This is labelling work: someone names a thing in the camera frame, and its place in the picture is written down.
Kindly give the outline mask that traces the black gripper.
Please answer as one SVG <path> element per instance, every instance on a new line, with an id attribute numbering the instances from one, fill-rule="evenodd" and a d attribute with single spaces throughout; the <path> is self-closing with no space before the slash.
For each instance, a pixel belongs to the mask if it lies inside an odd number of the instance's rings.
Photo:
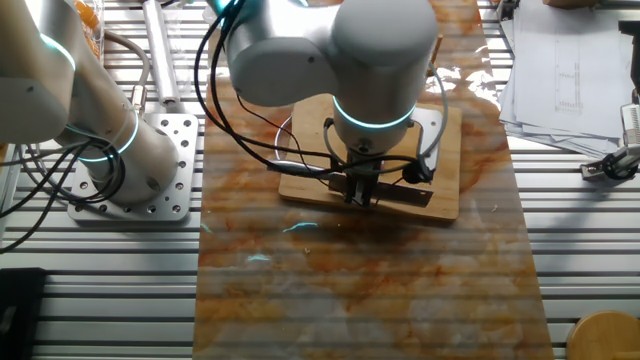
<path id="1" fill-rule="evenodd" d="M 347 163 L 364 161 L 366 163 L 356 165 L 345 171 L 345 202 L 369 207 L 374 188 L 379 181 L 379 171 L 383 161 L 378 156 L 364 156 L 356 152 L 347 153 Z"/>

